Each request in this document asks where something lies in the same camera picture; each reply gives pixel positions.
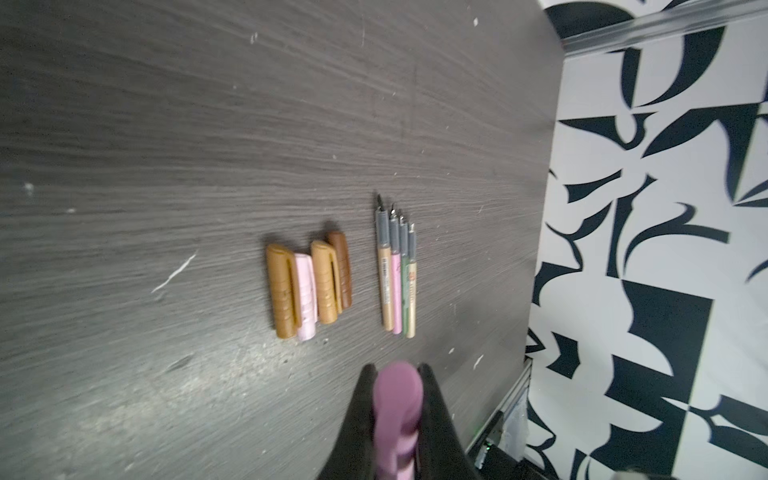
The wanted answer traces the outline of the tan brown marker pen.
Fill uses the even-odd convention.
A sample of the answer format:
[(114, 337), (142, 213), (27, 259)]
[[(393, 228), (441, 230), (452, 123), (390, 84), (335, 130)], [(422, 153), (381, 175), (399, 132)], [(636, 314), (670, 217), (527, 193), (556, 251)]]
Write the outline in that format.
[(378, 274), (380, 280), (380, 297), (382, 307), (382, 322), (386, 331), (394, 330), (394, 313), (391, 281), (391, 242), (389, 231), (389, 215), (384, 207), (382, 197), (377, 196), (375, 212)]

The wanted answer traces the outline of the pink marker pen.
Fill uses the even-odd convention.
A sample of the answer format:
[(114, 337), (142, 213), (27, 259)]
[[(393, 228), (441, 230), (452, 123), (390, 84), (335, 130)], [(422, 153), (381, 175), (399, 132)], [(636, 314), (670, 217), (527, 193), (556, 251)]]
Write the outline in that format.
[(392, 297), (393, 297), (393, 333), (402, 333), (402, 281), (401, 281), (401, 242), (399, 234), (400, 218), (395, 205), (391, 206), (389, 214), (389, 232), (392, 253)]

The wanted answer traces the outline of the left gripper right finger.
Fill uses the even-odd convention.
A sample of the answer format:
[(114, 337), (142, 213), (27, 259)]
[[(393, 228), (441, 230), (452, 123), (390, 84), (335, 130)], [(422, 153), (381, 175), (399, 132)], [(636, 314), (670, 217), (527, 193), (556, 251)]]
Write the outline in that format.
[(433, 369), (417, 367), (423, 384), (423, 403), (416, 456), (417, 479), (480, 479), (454, 428)]

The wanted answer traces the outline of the purple pink pen cap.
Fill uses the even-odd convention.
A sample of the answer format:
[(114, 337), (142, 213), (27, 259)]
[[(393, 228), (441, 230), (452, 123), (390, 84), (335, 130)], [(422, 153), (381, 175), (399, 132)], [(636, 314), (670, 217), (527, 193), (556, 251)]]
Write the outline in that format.
[(424, 400), (417, 369), (404, 361), (378, 372), (373, 386), (376, 479), (413, 479)]

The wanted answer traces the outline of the brown pen cap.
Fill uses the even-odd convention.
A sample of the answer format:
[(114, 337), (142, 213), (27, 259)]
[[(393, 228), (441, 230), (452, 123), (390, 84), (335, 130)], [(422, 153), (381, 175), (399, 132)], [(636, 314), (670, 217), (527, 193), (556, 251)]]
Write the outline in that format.
[(331, 231), (327, 235), (328, 242), (334, 247), (337, 254), (339, 268), (340, 298), (342, 308), (347, 309), (352, 305), (352, 278), (346, 236), (341, 231)]

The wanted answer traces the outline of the green marker pen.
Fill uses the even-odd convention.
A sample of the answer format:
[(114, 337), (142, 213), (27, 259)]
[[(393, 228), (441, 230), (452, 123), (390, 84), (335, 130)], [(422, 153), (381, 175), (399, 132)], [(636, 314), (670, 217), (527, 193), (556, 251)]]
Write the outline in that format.
[(410, 287), (408, 282), (409, 265), (409, 224), (406, 217), (400, 214), (399, 217), (399, 238), (401, 248), (401, 291), (402, 291), (402, 323), (403, 333), (408, 330), (409, 321), (409, 294)]

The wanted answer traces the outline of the tan pen cap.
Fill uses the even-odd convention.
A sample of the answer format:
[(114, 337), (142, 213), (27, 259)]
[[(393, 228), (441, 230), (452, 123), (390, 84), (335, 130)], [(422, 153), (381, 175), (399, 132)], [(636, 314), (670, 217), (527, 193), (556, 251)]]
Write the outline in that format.
[(332, 324), (343, 311), (340, 270), (336, 249), (315, 240), (310, 245), (316, 286), (319, 321)]

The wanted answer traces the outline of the ochre pen cap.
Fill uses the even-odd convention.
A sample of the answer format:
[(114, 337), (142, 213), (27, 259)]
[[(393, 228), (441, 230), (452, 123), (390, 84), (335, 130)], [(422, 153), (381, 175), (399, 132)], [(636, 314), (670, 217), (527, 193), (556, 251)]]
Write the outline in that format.
[(295, 254), (283, 245), (269, 244), (266, 264), (276, 334), (280, 339), (293, 338), (302, 325)]

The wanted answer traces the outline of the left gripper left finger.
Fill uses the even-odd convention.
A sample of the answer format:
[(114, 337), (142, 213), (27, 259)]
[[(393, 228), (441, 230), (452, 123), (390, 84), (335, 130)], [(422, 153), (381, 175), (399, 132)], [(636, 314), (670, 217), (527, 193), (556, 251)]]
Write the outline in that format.
[(375, 478), (373, 446), (373, 387), (377, 370), (366, 364), (360, 371), (337, 439), (319, 480)]

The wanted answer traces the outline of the cream beige marker pen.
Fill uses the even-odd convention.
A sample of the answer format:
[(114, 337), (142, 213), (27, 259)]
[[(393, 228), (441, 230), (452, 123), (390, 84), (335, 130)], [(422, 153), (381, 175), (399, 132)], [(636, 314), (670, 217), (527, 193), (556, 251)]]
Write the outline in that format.
[(415, 225), (409, 224), (408, 228), (408, 322), (406, 328), (406, 337), (414, 338), (416, 333), (416, 284), (417, 284), (417, 262), (416, 262), (416, 233)]

